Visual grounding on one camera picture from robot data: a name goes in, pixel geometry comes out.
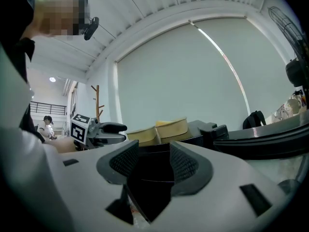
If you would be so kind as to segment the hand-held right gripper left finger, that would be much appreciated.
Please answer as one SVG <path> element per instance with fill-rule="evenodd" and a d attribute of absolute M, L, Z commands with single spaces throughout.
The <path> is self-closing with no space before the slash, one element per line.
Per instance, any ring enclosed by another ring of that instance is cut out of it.
<path fill-rule="evenodd" d="M 127 141 L 119 149 L 98 159 L 97 172 L 111 184 L 125 185 L 138 163 L 138 149 L 138 140 Z"/>

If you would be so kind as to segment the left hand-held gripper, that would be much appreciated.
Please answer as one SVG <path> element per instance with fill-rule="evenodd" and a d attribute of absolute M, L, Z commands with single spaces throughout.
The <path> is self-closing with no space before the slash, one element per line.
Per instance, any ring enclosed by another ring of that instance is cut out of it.
<path fill-rule="evenodd" d="M 99 122 L 96 118 L 89 118 L 77 114 L 70 120 L 70 137 L 78 150 L 90 150 L 106 145 L 118 144 L 126 140 L 121 132 L 127 126 L 114 122 Z"/>

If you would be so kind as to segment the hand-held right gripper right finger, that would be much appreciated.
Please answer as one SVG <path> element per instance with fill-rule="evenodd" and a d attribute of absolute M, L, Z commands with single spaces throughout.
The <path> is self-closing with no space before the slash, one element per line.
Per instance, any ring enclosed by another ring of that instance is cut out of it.
<path fill-rule="evenodd" d="M 169 144 L 169 150 L 174 176 L 171 196 L 189 196 L 200 192 L 213 177 L 210 160 L 176 141 Z"/>

